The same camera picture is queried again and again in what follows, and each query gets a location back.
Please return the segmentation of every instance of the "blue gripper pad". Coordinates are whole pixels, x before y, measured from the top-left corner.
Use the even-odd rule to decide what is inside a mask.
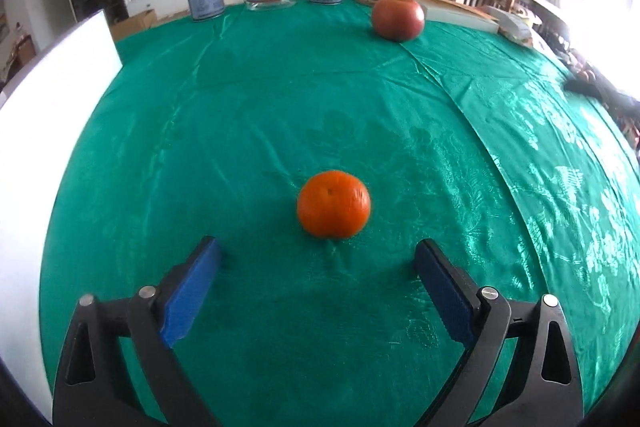
[[[160,336],[168,347],[189,333],[218,272],[220,257],[220,247],[211,239],[167,301]]]
[[[425,241],[415,247],[415,269],[452,340],[473,344],[473,307]]]

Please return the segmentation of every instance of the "apple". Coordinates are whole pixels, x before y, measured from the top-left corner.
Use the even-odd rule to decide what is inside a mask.
[[[415,39],[424,29],[424,12],[414,0],[379,0],[371,13],[373,29],[395,42]]]

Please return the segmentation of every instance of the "orange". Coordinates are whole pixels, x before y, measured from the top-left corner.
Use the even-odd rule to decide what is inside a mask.
[[[316,237],[351,237],[363,229],[370,213],[367,187],[342,171],[316,174],[298,196],[298,219]]]

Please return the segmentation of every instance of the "brown box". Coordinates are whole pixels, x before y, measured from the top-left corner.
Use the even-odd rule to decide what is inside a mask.
[[[143,30],[148,30],[158,22],[156,10],[146,10],[133,17],[123,20],[113,26],[110,26],[111,37],[114,42],[121,41],[125,37],[129,37]]]

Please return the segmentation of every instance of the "green tablecloth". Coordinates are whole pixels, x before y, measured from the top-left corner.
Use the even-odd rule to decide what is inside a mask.
[[[175,349],[225,425],[412,425],[462,352],[411,268],[433,237],[508,298],[557,295],[585,405],[603,390],[640,315],[638,165],[600,107],[562,92],[558,63],[441,23],[384,41],[352,0],[233,7],[119,50],[50,222],[51,381],[79,296],[132,295],[211,234],[222,273]],[[348,241],[296,222],[300,187],[327,169],[369,187]]]

